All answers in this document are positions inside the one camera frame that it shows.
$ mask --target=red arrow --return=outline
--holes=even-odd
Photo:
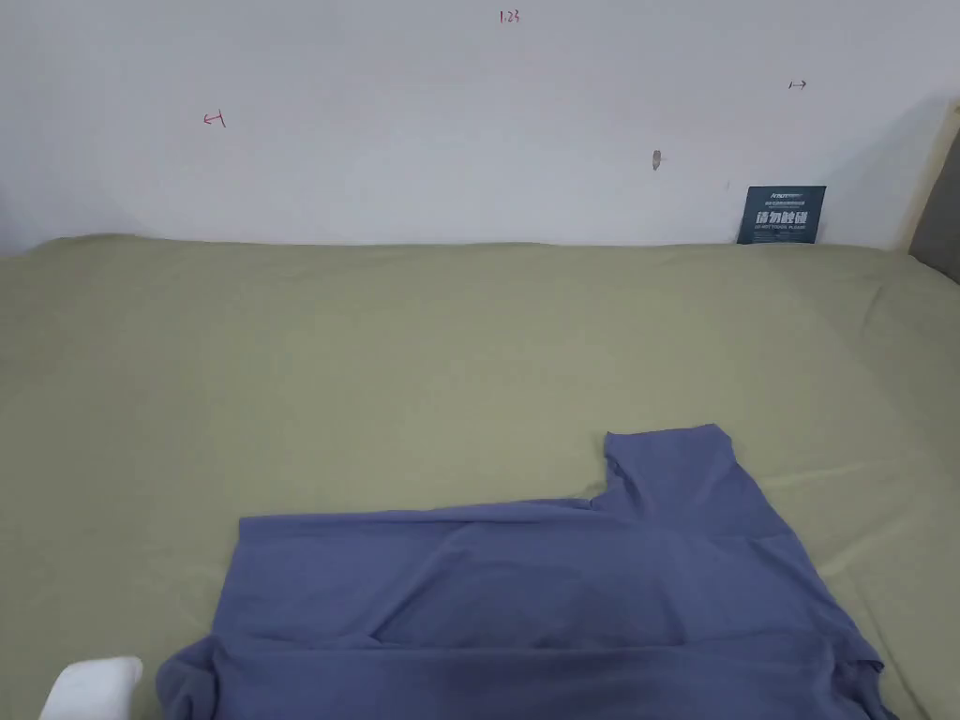
[[[212,123],[214,120],[216,120],[217,118],[219,118],[221,125],[223,125],[224,127],[226,127],[226,126],[227,126],[227,123],[224,122],[224,114],[220,111],[219,108],[217,108],[217,112],[218,112],[219,114],[216,114],[216,115],[207,115],[206,113],[204,113],[204,122],[205,122],[207,125],[209,125],[209,124]]]

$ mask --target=sign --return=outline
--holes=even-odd
[[[738,245],[813,243],[825,185],[767,185],[747,190]]]

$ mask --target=white wall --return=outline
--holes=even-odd
[[[822,242],[892,247],[958,27],[957,0],[10,0],[0,248],[729,242],[780,183],[828,186]]]

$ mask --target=bed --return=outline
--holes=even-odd
[[[0,263],[0,713],[207,632],[240,516],[588,496],[719,424],[887,663],[960,718],[960,287],[831,246],[55,241]]]

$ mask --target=blue t-shirt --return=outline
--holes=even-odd
[[[888,720],[874,649],[715,425],[608,435],[606,492],[245,518],[168,718]]]

